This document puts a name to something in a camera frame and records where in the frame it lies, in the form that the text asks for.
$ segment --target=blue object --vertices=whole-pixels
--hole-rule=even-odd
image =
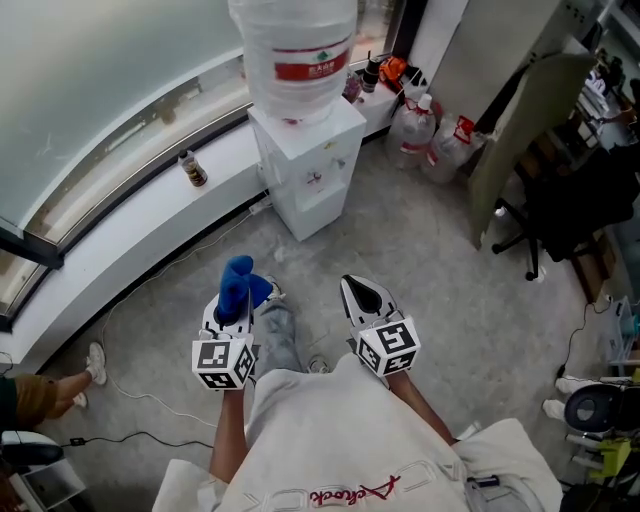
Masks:
[[[253,299],[253,308],[262,304],[273,286],[266,279],[252,274],[253,258],[236,256],[227,262],[220,280],[220,298],[218,299],[218,320],[222,323],[235,322],[247,300],[249,289]]]

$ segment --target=brown shorts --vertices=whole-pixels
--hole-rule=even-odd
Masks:
[[[18,406],[16,420],[18,428],[33,428],[42,423],[46,415],[56,405],[58,384],[42,375],[18,375],[16,394]]]

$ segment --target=plastic jug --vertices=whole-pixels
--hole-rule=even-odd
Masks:
[[[229,0],[229,10],[256,107],[309,123],[329,115],[344,89],[357,0]]]
[[[416,167],[427,144],[436,130],[436,120],[431,112],[431,96],[423,94],[417,105],[405,101],[396,114],[387,134],[387,156],[398,169]]]
[[[431,181],[451,181],[458,167],[484,143],[483,135],[472,133],[473,127],[473,121],[464,116],[460,116],[457,122],[450,114],[444,116],[438,133],[427,146],[420,162],[423,172]]]

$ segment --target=office chair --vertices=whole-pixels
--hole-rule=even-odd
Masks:
[[[633,201],[640,193],[635,176],[639,158],[640,144],[614,148],[611,153],[599,148],[567,176],[532,179],[518,173],[525,186],[526,217],[502,198],[495,206],[504,207],[520,224],[522,233],[494,244],[492,251],[500,254],[528,240],[533,271],[526,273],[527,281],[538,277],[538,241],[553,261],[594,252],[594,231],[633,217]],[[575,251],[582,243],[589,245]]]

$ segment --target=gray pants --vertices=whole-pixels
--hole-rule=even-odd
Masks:
[[[260,347],[259,358],[262,364],[256,377],[259,379],[276,368],[303,373],[296,350],[296,322],[293,312],[284,302],[275,299],[267,303],[260,316],[264,318],[266,335]]]

